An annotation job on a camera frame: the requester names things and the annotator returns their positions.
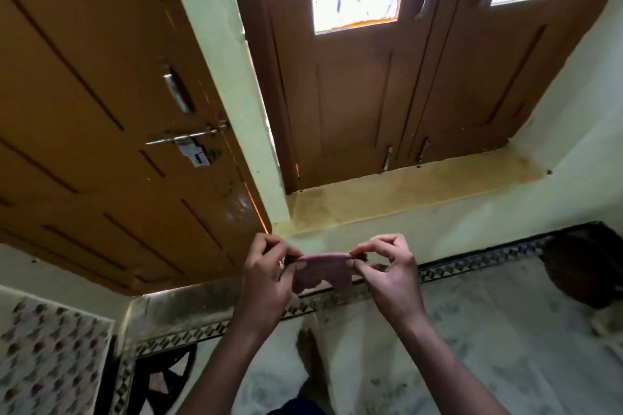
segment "floor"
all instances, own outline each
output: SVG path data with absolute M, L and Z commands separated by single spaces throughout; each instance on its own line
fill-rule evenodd
M 591 309 L 551 284 L 538 258 L 422 287 L 431 322 L 454 353 L 516 414 L 606 415 L 623 406 L 623 364 L 593 335 Z M 306 374 L 295 339 L 314 329 L 339 415 L 436 414 L 424 381 L 372 301 L 282 321 L 253 360 L 235 415 L 294 397 Z M 200 342 L 175 413 L 218 339 Z M 141 415 L 149 415 L 144 406 Z

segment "tile border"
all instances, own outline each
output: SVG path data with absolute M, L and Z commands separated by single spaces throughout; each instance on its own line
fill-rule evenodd
M 425 284 L 445 279 L 473 270 L 498 266 L 510 261 L 519 261 L 528 257 L 540 257 L 543 245 L 556 232 L 490 248 L 474 253 L 465 253 L 455 257 L 433 261 L 419 266 L 420 282 Z M 347 293 L 336 294 L 332 289 L 323 289 L 308 293 L 289 303 L 282 320 L 300 317 L 318 310 L 332 309 L 348 303 L 365 301 L 370 298 L 368 286 L 363 280 L 355 282 Z M 113 393 L 110 415 L 125 415 L 129 392 L 132 386 L 134 366 L 138 358 L 149 356 L 161 351 L 180 348 L 200 341 L 222 336 L 229 324 L 229 318 L 222 319 L 198 328 L 189 328 L 168 335 L 138 341 L 125 348 L 120 357 L 119 371 Z

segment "brown door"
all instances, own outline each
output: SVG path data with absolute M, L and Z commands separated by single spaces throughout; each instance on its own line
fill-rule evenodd
M 436 68 L 422 70 L 414 104 L 425 110 L 411 112 L 401 165 L 504 146 L 556 74 L 553 59 L 570 54 L 565 43 L 594 1 L 458 0 L 439 64 L 430 59 Z
M 179 0 L 0 13 L 0 239 L 130 294 L 237 274 L 263 226 L 233 133 L 196 137 L 198 167 L 146 145 L 226 120 Z
M 437 0 L 267 1 L 299 187 L 381 172 L 401 139 Z

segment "hand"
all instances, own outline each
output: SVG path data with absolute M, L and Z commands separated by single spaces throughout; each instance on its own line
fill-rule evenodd
M 286 254 L 303 255 L 278 236 L 255 235 L 244 263 L 242 295 L 230 327 L 243 326 L 246 332 L 254 332 L 263 339 L 272 333 L 292 296 L 294 273 L 306 264 L 293 262 L 281 273 L 279 262 Z
M 390 265 L 384 272 L 359 259 L 349 260 L 347 264 L 366 279 L 372 298 L 385 319 L 396 332 L 409 325 L 426 323 L 417 263 L 404 236 L 373 236 L 355 246 L 350 254 L 371 251 L 389 258 Z

